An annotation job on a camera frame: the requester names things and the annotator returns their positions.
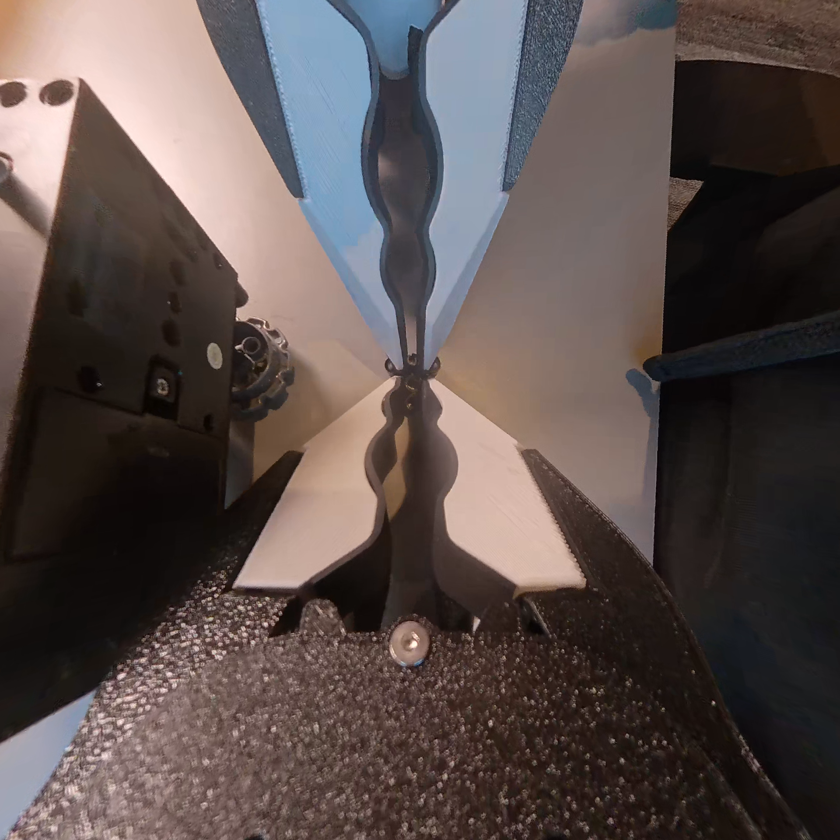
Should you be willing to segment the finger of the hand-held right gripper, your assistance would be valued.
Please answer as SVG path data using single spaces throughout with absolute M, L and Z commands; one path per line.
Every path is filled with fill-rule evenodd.
M 508 202 L 502 188 L 528 3 L 442 8 L 416 51 L 416 103 L 430 167 L 418 229 L 417 350 L 437 357 Z
M 301 181 L 301 210 L 385 352 L 413 362 L 406 326 L 411 272 L 404 198 L 382 146 L 400 111 L 389 88 L 408 72 L 418 2 L 268 1 L 259 25 Z

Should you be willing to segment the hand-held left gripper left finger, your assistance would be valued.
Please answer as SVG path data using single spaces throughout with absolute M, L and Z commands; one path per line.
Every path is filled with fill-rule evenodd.
M 397 461 L 390 379 L 304 446 L 301 460 L 238 574 L 239 591 L 293 593 L 372 546 Z

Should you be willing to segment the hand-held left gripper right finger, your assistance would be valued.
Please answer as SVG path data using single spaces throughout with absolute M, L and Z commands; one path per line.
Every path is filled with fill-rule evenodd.
M 453 600 L 582 590 L 585 574 L 516 439 L 435 380 L 423 431 L 438 470 L 432 566 Z

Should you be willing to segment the small black connector pin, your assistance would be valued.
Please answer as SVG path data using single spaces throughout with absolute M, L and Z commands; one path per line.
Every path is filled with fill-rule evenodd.
M 404 363 L 401 369 L 397 369 L 395 363 L 390 359 L 385 359 L 385 370 L 391 377 L 398 377 L 406 381 L 427 381 L 434 379 L 440 370 L 439 357 L 434 358 L 434 361 L 427 369 L 417 359 L 415 353 L 410 353 L 407 362 Z

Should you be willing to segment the yellow toy block robot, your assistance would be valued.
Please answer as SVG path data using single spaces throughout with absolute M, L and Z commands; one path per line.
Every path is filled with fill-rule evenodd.
M 197 576 L 244 419 L 223 252 L 89 85 L 2 80 L 1 727 L 93 690 Z

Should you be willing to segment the grey desk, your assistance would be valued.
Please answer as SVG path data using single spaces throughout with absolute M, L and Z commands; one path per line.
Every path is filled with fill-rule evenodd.
M 408 72 L 381 147 L 413 238 L 409 347 L 424 286 L 418 229 L 430 167 Z M 574 41 L 581 39 L 584 3 Z M 98 685 L 2 740 L 79 727 L 2 838 L 653 838 L 689 825 L 688 759 L 664 698 L 672 629 L 634 542 L 572 482 L 585 456 L 628 488 L 652 537 L 656 415 L 632 363 L 658 340 L 673 101 L 673 25 L 626 20 L 614 45 L 572 43 L 434 379 L 387 358 L 294 197 L 383 362 L 397 461 L 372 546 L 298 592 L 235 580 L 309 440 L 281 456 L 186 545 L 197 576 L 118 651 Z M 278 322 L 242 342 L 253 426 L 301 396 Z M 453 600 L 432 566 L 438 469 L 424 433 L 435 380 L 516 439 L 581 566 L 582 590 Z M 227 459 L 228 482 L 230 472 Z

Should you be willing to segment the person in black hoodie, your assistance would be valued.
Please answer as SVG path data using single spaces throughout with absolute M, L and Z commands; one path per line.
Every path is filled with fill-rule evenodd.
M 838 78 L 675 69 L 654 566 L 753 754 L 838 838 Z

